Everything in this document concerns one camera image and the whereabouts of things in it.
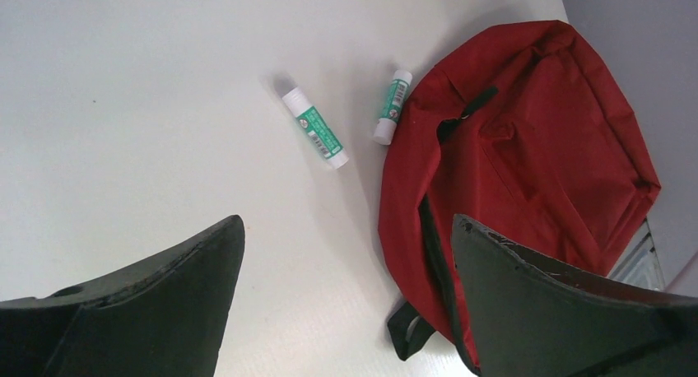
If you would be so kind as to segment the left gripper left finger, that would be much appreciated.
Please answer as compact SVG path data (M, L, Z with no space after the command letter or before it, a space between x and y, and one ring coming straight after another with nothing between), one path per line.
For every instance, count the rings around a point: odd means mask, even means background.
M244 244L228 216L102 277L3 301L2 375L214 375Z

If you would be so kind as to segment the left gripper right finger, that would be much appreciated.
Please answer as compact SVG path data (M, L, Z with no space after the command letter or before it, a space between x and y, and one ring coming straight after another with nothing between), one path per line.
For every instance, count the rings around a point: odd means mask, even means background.
M465 215L451 243L484 375L696 375L696 298L586 272Z

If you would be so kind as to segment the red student backpack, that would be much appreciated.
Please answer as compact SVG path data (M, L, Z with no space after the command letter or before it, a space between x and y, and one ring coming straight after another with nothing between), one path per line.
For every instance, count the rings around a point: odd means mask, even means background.
M481 371L452 253L456 215L605 276L660 189L633 109L573 26L474 35L412 90L384 162L378 234L404 299L387 323L399 359L441 333Z

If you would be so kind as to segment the teal white tube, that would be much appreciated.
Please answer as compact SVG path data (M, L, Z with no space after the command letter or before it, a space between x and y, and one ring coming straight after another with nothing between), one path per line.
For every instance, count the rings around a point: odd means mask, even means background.
M405 70L397 70L393 74L384 107L373 133L373 139L378 144L384 146L391 144L412 79L413 75Z
M344 146L327 125L321 113L299 88L287 92L282 101L324 160L335 170L349 161Z

